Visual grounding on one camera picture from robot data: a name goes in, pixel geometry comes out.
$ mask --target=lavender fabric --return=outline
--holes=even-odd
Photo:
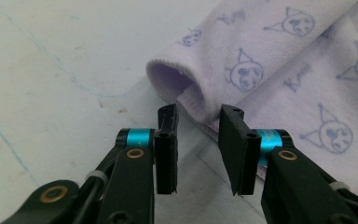
[[[214,139],[221,104],[240,107],[358,192],[358,1],[223,1],[146,73]]]

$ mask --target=fabric fold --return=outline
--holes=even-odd
[[[221,104],[240,107],[358,192],[358,1],[223,1],[146,73],[215,140]]]

